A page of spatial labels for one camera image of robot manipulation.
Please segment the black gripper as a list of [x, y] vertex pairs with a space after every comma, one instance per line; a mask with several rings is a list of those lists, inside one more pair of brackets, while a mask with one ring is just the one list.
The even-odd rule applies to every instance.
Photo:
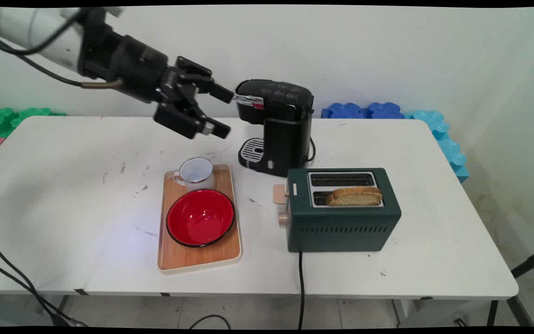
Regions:
[[116, 90], [144, 103], [158, 102], [154, 121], [187, 139], [214, 135], [225, 139], [231, 127], [207, 117], [193, 97], [169, 98], [158, 88], [195, 86], [201, 94], [230, 103], [235, 94], [212, 78], [212, 70], [182, 56], [169, 66], [168, 56], [132, 38], [120, 35], [105, 21], [103, 8], [82, 8], [83, 29], [78, 74], [106, 82], [121, 81]]

